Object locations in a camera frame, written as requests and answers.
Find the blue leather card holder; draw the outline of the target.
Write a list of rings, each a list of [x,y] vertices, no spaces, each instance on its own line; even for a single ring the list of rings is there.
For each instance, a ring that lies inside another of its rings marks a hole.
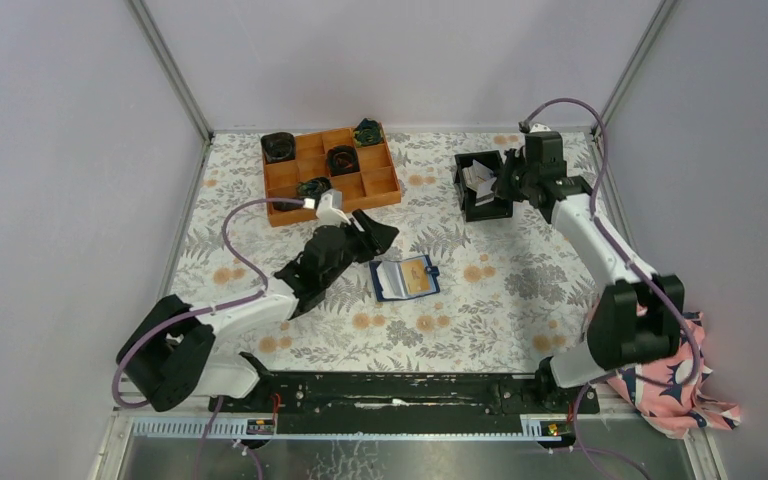
[[[407,301],[441,292],[440,270],[429,255],[400,261],[373,260],[368,268],[379,302]]]

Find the black plastic card bin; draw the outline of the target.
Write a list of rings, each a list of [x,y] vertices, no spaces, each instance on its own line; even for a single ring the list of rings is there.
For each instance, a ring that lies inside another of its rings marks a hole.
[[[501,172],[499,151],[457,154],[453,184],[466,222],[511,218],[513,202],[495,196],[493,186]]]

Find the gold credit card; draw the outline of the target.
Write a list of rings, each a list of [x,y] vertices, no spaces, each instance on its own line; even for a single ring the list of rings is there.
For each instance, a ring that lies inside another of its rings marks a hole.
[[[400,271],[408,295],[419,295],[432,290],[428,265],[424,257],[404,260],[400,263]]]

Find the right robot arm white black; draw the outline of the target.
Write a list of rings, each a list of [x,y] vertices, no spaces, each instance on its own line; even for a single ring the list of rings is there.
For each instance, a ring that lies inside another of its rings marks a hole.
[[[567,173],[559,133],[525,134],[523,146],[506,153],[495,190],[538,210],[571,243],[601,291],[581,343],[542,362],[533,386],[539,407],[557,412],[572,400],[573,387],[678,352],[682,282],[640,261],[600,219],[589,183]]]

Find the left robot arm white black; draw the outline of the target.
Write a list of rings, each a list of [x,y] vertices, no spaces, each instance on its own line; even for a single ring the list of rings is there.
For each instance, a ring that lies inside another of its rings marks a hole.
[[[120,381],[127,377],[142,394],[137,407],[157,412],[177,407],[192,394],[232,397],[256,411],[269,401],[270,385],[240,354],[217,347],[243,331],[283,323],[321,303],[328,288],[353,264],[387,252],[399,234],[362,210],[347,214],[324,207],[320,224],[283,268],[263,277],[260,289],[238,298],[191,304],[175,294],[157,301],[116,356],[112,394],[123,408]]]

